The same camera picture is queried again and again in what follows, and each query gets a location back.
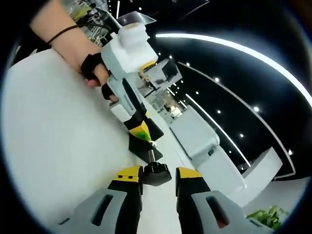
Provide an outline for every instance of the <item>black ceiling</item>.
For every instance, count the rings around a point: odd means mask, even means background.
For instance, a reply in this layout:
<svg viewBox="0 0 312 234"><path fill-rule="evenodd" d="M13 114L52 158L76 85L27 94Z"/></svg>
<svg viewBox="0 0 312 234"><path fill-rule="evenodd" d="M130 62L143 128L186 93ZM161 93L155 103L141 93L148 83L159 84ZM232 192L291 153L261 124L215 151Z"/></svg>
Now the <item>black ceiling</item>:
<svg viewBox="0 0 312 234"><path fill-rule="evenodd" d="M311 93L309 39L298 24L299 18L285 1L206 2L122 0L119 15L139 11L141 7L142 13L155 18L157 22L147 25L147 32L151 37L150 44L161 52L159 60L172 55L177 62L189 62L193 68L213 78L218 77L220 83L249 105L259 106L262 118L285 148L294 152L291 158L297 173L285 179L309 175L312 164L312 111L299 91L283 75L262 61L230 47L194 39L155 38L157 33L191 33L239 43L278 62ZM110 3L114 14L117 0L111 0ZM186 100L190 104L185 97L185 94L189 94L227 132L248 160L254 160L273 146L284 163L278 175L292 172L275 138L248 108L209 79L185 66L178 67L184 82L177 83L179 90L171 87L178 92L176 99ZM221 146L232 152L232 161L236 165L244 163L224 135L218 135Z"/></svg>

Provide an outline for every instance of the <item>black knob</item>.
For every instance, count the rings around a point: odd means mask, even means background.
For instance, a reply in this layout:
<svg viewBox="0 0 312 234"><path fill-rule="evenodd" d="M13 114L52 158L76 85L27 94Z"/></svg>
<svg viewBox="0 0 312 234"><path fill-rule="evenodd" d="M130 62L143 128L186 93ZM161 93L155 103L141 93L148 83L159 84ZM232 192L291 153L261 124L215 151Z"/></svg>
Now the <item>black knob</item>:
<svg viewBox="0 0 312 234"><path fill-rule="evenodd" d="M143 183L159 186L171 180L171 174L166 164L151 162L144 167Z"/></svg>

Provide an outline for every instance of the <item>white table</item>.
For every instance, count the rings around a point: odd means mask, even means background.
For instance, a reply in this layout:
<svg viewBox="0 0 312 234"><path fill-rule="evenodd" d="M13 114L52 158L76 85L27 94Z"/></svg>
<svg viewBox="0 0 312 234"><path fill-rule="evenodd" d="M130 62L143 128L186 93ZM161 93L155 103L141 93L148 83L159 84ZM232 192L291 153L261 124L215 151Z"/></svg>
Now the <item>white table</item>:
<svg viewBox="0 0 312 234"><path fill-rule="evenodd" d="M163 130L157 141L173 179L144 186L138 233L180 233L175 169L192 165L166 122L145 103ZM35 54L13 66L3 93L2 137L7 165L25 205L51 228L124 167L146 165L128 151L128 135L99 89L84 86L55 51Z"/></svg>

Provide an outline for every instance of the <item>green plant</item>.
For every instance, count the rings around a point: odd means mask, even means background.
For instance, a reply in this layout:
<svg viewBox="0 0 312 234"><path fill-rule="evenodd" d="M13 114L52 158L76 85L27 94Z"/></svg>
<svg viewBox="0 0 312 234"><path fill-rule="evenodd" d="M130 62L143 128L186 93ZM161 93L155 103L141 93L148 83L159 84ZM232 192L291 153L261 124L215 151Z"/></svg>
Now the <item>green plant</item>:
<svg viewBox="0 0 312 234"><path fill-rule="evenodd" d="M271 206L268 212L266 212L265 210L259 210L248 215L247 218L254 218L263 225L266 225L269 228L276 230L282 225L282 223L279 221L280 215L289 215L289 213L284 211L282 208L278 208L275 205Z"/></svg>

